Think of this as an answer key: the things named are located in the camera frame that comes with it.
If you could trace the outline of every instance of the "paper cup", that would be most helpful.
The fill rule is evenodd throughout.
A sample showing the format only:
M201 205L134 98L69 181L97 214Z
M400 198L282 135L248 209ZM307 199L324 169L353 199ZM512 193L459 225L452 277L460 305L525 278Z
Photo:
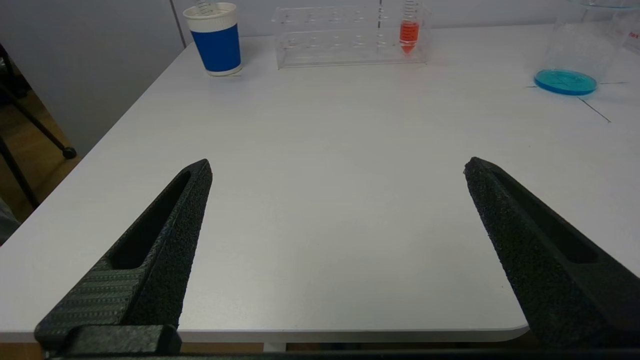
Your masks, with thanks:
M217 7L219 11L212 15L200 15L195 6L182 14L209 75L225 76L242 69L237 10L232 3L217 3Z

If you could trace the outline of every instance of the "table leg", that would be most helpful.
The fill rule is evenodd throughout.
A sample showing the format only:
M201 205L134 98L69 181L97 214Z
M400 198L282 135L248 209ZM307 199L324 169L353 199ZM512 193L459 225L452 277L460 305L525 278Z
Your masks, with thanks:
M263 352L285 352L287 343L264 343Z

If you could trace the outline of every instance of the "blue liquid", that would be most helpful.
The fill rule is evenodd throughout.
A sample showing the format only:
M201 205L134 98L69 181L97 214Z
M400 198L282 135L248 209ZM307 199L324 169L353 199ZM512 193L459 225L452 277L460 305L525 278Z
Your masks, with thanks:
M591 76L570 70L542 70L535 82L545 90L565 95L587 95L598 87Z

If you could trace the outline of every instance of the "textured rubber surface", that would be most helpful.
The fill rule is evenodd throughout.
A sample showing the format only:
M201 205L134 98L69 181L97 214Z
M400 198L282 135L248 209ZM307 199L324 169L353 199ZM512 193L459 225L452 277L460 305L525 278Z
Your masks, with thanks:
M41 346L80 325L177 327L211 182L207 160L183 169L38 324Z
M498 166L472 158L468 189L544 347L640 344L640 280Z
M76 356L178 354L182 340L171 325L85 325L65 338L60 353Z

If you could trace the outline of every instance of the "chair wheel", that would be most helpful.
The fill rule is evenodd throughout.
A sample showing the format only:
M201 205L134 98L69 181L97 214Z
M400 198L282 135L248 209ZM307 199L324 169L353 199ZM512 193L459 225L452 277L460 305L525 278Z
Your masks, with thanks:
M62 150L62 156L64 156L65 159L73 159L77 156L77 153L73 147L66 147Z

